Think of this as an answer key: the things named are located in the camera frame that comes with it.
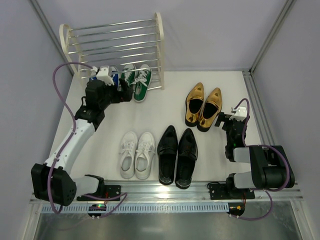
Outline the white sneaker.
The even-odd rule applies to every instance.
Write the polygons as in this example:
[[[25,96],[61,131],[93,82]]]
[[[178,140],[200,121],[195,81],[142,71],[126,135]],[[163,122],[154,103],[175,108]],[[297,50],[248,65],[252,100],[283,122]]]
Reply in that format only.
[[[135,175],[139,180],[146,180],[151,174],[151,167],[156,150],[154,136],[144,132],[138,140],[135,153]]]
[[[138,146],[138,136],[134,131],[127,132],[119,147],[120,175],[124,179],[130,179],[135,174],[135,154]]]

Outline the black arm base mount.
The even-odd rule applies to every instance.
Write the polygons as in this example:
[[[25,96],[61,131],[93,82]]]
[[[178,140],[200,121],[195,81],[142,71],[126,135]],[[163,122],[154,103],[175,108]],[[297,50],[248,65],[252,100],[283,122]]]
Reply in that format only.
[[[84,201],[99,201],[99,199],[108,199],[111,201],[120,201],[121,186],[120,185],[104,185],[99,186],[95,193],[87,193],[86,195],[78,196],[76,198],[79,202]]]

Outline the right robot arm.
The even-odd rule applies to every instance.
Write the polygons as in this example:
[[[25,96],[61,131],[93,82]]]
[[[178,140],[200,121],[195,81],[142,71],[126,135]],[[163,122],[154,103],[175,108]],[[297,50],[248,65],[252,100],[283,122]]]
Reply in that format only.
[[[253,189],[279,191],[295,185],[295,175],[281,145],[244,145],[245,121],[244,117],[235,114],[218,114],[215,126],[223,123],[226,158],[233,163],[249,164],[250,170],[229,174],[225,183],[219,183],[216,190],[211,190],[217,194],[214,199],[254,199]]]

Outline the green canvas sneaker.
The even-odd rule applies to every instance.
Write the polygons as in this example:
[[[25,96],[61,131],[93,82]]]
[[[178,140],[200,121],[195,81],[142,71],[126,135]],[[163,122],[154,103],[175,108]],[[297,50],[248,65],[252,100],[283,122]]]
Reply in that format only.
[[[136,102],[142,102],[145,100],[151,80],[152,69],[148,64],[143,64],[132,83],[134,85],[133,98]]]
[[[119,75],[118,79],[118,90],[122,91],[124,88],[121,85],[120,80],[124,80],[126,82],[126,85],[128,87],[132,86],[132,82],[134,81],[136,77],[136,67],[133,63],[126,64],[122,70],[122,73]]]

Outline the cream metal shoe rack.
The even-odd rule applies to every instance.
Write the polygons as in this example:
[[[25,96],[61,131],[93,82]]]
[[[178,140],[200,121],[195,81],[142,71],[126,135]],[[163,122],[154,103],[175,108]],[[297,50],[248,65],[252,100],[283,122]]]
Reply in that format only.
[[[84,87],[91,76],[88,66],[115,67],[119,74],[151,70],[150,90],[165,88],[165,36],[162,16],[85,27],[59,26],[62,51],[80,85]]]

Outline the black loafer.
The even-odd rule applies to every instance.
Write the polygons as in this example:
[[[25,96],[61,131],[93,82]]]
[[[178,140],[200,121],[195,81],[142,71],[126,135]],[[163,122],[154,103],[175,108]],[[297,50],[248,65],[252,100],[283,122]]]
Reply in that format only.
[[[178,137],[173,125],[164,131],[157,146],[158,179],[162,185],[170,185],[174,181]]]
[[[198,159],[198,145],[195,135],[187,128],[178,143],[177,169],[175,185],[180,189],[187,189],[192,182],[192,176]]]

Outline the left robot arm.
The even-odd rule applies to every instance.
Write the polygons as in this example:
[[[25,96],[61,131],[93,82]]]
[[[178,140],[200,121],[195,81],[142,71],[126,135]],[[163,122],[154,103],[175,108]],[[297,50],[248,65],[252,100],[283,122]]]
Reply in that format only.
[[[133,88],[124,79],[118,85],[91,80],[81,98],[81,106],[72,114],[72,127],[58,149],[43,163],[31,169],[34,196],[53,205],[69,206],[74,199],[104,199],[105,184],[100,176],[86,174],[71,178],[73,165],[89,138],[105,118],[111,104],[130,102]]]

